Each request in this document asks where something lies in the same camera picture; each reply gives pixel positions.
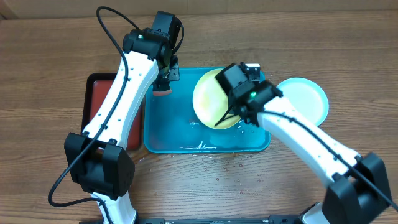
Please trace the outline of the green and pink sponge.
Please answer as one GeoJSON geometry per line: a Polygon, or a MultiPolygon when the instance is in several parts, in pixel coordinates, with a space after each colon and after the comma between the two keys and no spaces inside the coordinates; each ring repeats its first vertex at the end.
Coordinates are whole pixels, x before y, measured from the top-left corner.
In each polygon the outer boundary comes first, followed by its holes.
{"type": "Polygon", "coordinates": [[[155,81],[152,89],[154,96],[165,96],[172,93],[170,82],[167,79],[155,81]]]}

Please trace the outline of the green plate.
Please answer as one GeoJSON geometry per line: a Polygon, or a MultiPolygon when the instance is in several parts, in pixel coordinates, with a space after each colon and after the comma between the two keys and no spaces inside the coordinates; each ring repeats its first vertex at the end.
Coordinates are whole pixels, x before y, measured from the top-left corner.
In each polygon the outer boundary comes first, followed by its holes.
{"type": "Polygon", "coordinates": [[[198,119],[211,129],[228,129],[241,119],[239,116],[234,116],[215,126],[228,109],[227,96],[215,79],[220,71],[222,68],[206,72],[199,79],[193,91],[194,112],[198,119]]]}

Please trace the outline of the light blue plate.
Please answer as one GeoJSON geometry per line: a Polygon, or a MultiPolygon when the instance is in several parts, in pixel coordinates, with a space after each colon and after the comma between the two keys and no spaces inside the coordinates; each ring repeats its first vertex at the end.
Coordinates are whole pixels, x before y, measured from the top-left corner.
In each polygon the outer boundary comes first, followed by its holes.
{"type": "Polygon", "coordinates": [[[289,78],[277,87],[314,125],[319,126],[326,120],[330,105],[326,93],[318,84],[306,78],[289,78]]]}

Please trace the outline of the white plate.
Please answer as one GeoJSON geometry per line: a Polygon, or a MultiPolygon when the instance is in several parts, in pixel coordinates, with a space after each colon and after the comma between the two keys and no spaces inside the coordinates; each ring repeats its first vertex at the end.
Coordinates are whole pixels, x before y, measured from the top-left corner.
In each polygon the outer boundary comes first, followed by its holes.
{"type": "Polygon", "coordinates": [[[327,118],[326,114],[321,115],[316,121],[315,121],[315,125],[316,126],[320,126],[327,118]]]}

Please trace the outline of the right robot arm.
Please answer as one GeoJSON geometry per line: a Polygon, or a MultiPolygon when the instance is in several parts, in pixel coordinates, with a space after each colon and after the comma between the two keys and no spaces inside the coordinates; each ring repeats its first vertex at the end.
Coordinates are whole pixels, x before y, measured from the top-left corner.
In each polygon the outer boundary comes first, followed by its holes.
{"type": "Polygon", "coordinates": [[[308,207],[295,223],[371,223],[393,202],[386,167],[374,153],[361,156],[308,121],[258,66],[232,63],[216,75],[228,98],[228,113],[270,132],[318,176],[323,202],[308,207]]]}

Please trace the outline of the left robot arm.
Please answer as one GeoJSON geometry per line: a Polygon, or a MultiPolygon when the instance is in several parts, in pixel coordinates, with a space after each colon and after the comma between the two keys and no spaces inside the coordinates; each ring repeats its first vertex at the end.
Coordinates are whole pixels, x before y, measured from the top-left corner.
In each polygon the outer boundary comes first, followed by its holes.
{"type": "Polygon", "coordinates": [[[184,30],[173,14],[158,11],[150,28],[135,26],[116,48],[118,72],[102,105],[81,134],[64,143],[72,181],[98,204],[103,223],[136,223],[129,189],[135,165],[126,152],[131,126],[148,89],[155,95],[171,92],[180,78],[178,51],[184,30]]]}

